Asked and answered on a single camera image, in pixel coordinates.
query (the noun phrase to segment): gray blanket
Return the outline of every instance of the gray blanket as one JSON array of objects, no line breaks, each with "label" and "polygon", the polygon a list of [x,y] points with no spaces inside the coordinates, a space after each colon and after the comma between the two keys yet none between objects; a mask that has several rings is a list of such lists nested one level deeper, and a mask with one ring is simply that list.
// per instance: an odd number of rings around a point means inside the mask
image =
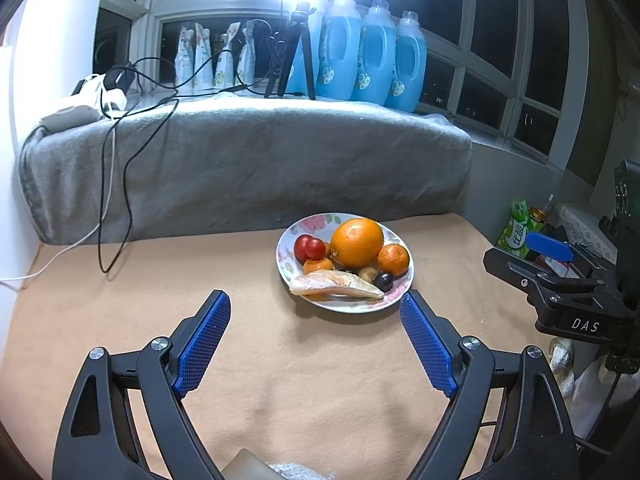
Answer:
[{"label": "gray blanket", "polygon": [[[127,230],[124,164],[170,109],[117,128],[105,242],[121,241]],[[39,127],[24,143],[18,174],[42,241],[72,244],[96,226],[110,125],[58,134]],[[471,149],[470,137],[438,115],[235,96],[181,102],[127,170],[131,239],[283,228],[318,212],[379,221],[449,212]],[[105,159],[108,184],[111,141]]]}]

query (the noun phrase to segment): floral plate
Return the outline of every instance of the floral plate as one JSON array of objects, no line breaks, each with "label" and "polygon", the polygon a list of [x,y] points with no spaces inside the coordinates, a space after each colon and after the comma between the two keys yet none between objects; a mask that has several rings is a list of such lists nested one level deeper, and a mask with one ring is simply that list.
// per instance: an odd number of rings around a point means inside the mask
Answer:
[{"label": "floral plate", "polygon": [[[293,278],[302,274],[302,264],[296,260],[293,254],[293,244],[300,235],[312,235],[328,242],[338,226],[352,218],[359,217],[347,213],[313,215],[297,221],[284,231],[276,247],[276,264],[282,279],[289,283]],[[398,235],[382,224],[379,225],[385,235],[385,245],[400,244],[407,251],[409,250]],[[409,269],[402,276],[396,278],[393,288],[381,300],[365,300],[363,298],[348,298],[329,294],[324,296],[302,296],[302,298],[322,308],[347,314],[364,314],[382,310],[393,305],[411,287],[411,282],[414,280],[414,259],[411,258],[411,253],[409,253],[409,256]]]}]

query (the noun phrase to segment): tan blanket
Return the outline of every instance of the tan blanket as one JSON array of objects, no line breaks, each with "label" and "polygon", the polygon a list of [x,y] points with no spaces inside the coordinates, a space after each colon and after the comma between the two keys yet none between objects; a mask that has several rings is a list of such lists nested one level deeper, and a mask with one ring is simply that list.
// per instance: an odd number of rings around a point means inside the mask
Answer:
[{"label": "tan blanket", "polygon": [[[461,334],[496,349],[546,348],[525,296],[484,272],[490,244],[466,221],[429,216],[389,227],[414,256],[414,288]],[[136,242],[109,278],[87,246],[29,283],[0,371],[0,418],[34,468],[50,478],[68,394],[92,347],[138,350],[220,288],[231,296],[231,322],[184,401],[218,467],[246,447],[267,463],[298,462],[337,480],[406,478],[447,399],[431,388],[397,307],[350,316],[290,296],[274,263],[280,233]],[[55,251],[44,247],[35,267]],[[495,394],[485,420],[495,416]],[[150,467],[168,476],[139,392],[132,404]],[[491,434],[481,430],[465,473],[481,466]]]}]

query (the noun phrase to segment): snack bag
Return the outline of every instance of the snack bag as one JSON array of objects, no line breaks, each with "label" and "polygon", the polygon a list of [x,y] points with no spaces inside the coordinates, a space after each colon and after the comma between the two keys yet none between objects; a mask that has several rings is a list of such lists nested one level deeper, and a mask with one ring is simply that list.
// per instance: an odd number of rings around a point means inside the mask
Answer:
[{"label": "snack bag", "polygon": [[196,51],[194,70],[200,71],[193,78],[193,91],[211,91],[213,89],[213,63],[211,61],[211,44],[209,42],[209,29],[202,28],[196,23]]},{"label": "snack bag", "polygon": [[[240,23],[232,23],[226,32],[225,46],[223,50],[231,50],[231,42],[235,38]],[[216,67],[216,90],[231,88],[234,85],[234,55],[231,52],[223,52],[218,57],[218,65]]]},{"label": "snack bag", "polygon": [[[175,55],[175,85],[181,85],[185,81],[193,77],[193,49],[191,40],[193,39],[193,30],[187,30],[186,27],[181,28],[180,37],[178,38],[178,52]],[[178,88],[182,95],[193,94],[193,79],[187,84]]]},{"label": "snack bag", "polygon": [[254,83],[255,75],[255,43],[254,43],[254,22],[249,20],[246,22],[244,29],[245,44],[240,52],[238,59],[238,77],[236,77],[236,85],[244,83],[251,85]]},{"label": "snack bag", "polygon": [[495,246],[514,256],[524,258],[529,252],[524,245],[524,240],[532,228],[527,202],[524,200],[511,202],[511,218],[509,218]]}]

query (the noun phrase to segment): white pouch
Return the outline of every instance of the white pouch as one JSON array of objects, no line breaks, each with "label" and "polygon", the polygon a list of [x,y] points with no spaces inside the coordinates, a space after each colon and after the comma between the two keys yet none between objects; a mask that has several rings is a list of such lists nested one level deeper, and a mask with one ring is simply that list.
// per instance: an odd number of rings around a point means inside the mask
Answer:
[{"label": "white pouch", "polygon": [[[239,29],[239,22],[229,25],[223,50],[231,50],[231,42]],[[216,67],[215,88],[218,90],[231,88],[234,85],[234,79],[234,55],[231,52],[223,52],[218,58],[218,65]]]},{"label": "white pouch", "polygon": [[240,52],[238,59],[238,77],[236,77],[236,85],[244,83],[251,85],[255,76],[255,43],[254,43],[254,22],[249,20],[246,22],[244,29],[245,44]]},{"label": "white pouch", "polygon": [[193,94],[193,50],[191,48],[191,40],[193,39],[193,30],[187,30],[186,27],[181,28],[180,38],[178,38],[178,52],[175,55],[175,85],[181,85],[185,81],[189,81],[184,86],[178,88],[182,95]]},{"label": "white pouch", "polygon": [[209,29],[202,28],[196,23],[196,52],[194,72],[200,71],[193,78],[194,93],[207,92],[213,89],[213,63],[211,61],[211,44],[209,43]]}]

